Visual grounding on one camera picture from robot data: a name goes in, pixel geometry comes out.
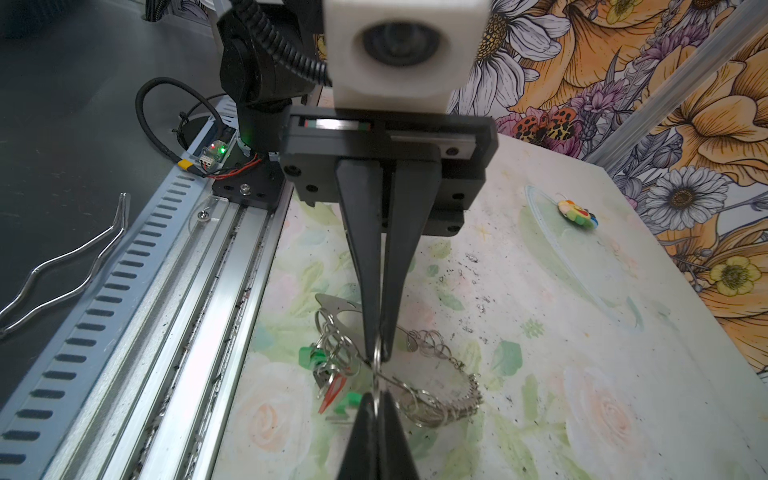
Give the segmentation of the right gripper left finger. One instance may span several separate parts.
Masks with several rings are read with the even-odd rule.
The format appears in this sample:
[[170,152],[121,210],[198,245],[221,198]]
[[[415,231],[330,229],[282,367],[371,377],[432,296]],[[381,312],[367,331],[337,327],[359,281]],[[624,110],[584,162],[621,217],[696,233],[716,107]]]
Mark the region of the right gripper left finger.
[[364,395],[337,474],[339,480],[378,478],[378,422],[372,395]]

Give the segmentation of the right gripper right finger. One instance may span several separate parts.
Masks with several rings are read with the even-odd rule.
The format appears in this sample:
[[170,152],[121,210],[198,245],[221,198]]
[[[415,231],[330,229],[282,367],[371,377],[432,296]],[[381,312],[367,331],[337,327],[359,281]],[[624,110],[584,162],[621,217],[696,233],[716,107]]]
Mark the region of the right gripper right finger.
[[377,479],[419,480],[398,409],[390,392],[379,395],[376,427]]

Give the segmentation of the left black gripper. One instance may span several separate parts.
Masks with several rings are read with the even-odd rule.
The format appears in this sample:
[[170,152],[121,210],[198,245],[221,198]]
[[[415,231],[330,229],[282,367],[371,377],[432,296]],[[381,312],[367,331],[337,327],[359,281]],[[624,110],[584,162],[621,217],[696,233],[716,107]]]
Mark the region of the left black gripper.
[[[392,355],[404,283],[422,233],[454,236],[461,230],[497,148],[488,117],[286,110],[279,163],[301,201],[339,202],[368,361],[380,352],[380,337],[381,358]],[[405,161],[395,167],[398,160]],[[387,227],[382,298],[381,227]]]

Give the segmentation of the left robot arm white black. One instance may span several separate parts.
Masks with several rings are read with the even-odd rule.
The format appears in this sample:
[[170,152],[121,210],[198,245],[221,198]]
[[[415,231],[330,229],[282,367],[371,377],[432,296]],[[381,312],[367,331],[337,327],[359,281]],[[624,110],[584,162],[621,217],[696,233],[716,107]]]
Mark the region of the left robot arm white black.
[[489,14],[486,1],[234,1],[218,22],[243,143],[276,153],[303,202],[340,208],[368,360],[391,357],[420,239],[462,228],[497,151],[492,119],[447,113]]

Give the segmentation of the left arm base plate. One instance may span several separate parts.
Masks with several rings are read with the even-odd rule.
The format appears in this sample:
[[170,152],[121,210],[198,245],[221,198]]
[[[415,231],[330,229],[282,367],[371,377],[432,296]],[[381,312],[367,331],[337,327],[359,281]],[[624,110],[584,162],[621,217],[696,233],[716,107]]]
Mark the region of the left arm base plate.
[[285,184],[285,176],[277,161],[268,153],[248,154],[238,144],[231,142],[224,157],[224,173],[217,174],[212,194],[230,203],[273,212],[279,203]]

